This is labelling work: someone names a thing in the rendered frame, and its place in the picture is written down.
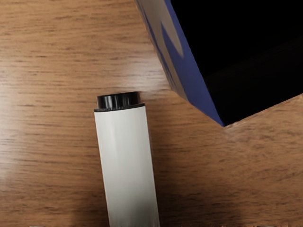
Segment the blue and white milk carton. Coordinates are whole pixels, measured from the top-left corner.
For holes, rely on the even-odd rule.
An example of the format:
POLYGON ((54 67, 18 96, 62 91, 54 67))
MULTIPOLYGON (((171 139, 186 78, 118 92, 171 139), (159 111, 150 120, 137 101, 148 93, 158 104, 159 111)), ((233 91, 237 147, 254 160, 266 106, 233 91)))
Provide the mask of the blue and white milk carton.
POLYGON ((179 96, 221 126, 303 93, 303 0, 134 0, 179 96))

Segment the white marker with black cap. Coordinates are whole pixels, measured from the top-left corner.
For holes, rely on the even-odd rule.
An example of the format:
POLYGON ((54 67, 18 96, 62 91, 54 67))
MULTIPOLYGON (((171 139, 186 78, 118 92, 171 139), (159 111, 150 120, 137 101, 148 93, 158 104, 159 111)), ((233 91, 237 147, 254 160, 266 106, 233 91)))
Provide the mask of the white marker with black cap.
POLYGON ((160 227, 140 92, 98 96, 94 118, 110 227, 160 227))

